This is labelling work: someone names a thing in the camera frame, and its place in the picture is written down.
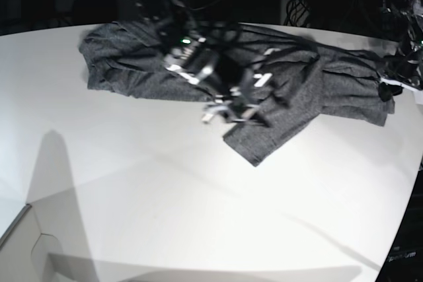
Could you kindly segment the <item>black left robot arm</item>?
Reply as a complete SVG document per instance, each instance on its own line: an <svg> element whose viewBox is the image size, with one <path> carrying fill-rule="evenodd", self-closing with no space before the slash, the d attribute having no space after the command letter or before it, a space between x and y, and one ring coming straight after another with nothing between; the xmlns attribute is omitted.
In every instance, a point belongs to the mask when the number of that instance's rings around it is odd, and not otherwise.
<svg viewBox="0 0 423 282"><path fill-rule="evenodd" d="M395 55L387 58L381 81L411 91L422 91L422 0L389 0L388 12L401 19L404 34Z"/></svg>

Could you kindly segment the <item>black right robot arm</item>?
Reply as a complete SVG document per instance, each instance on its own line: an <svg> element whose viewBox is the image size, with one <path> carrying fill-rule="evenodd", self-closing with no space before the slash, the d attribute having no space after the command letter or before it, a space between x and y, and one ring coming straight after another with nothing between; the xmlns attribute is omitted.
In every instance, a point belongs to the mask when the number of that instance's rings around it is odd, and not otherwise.
<svg viewBox="0 0 423 282"><path fill-rule="evenodd" d="M227 123L270 127L253 91L267 84L271 76L228 56L236 37L228 40L227 29L220 34L204 30L182 0L137 0L137 7L159 38L165 69L211 94L202 116L204 123L220 117Z"/></svg>

